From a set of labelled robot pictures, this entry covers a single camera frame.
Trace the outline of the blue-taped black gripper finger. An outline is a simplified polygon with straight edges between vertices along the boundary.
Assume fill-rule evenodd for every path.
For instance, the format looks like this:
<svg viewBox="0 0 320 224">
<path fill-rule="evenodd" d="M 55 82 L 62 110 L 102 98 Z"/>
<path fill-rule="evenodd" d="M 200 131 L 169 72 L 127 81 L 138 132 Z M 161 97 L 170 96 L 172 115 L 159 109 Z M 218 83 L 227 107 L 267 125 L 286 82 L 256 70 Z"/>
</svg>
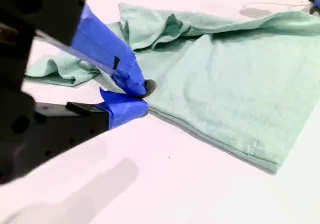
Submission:
<svg viewBox="0 0 320 224">
<path fill-rule="evenodd" d="M 32 124 L 32 167 L 104 132 L 148 113 L 142 98 L 100 90 L 103 102 L 96 104 L 36 104 Z"/>
<path fill-rule="evenodd" d="M 145 98 L 156 83 L 145 79 L 134 52 L 97 18 L 86 0 L 0 0 L 0 59 L 4 85 L 20 89 L 34 37 L 108 73 L 128 95 Z"/>
</svg>

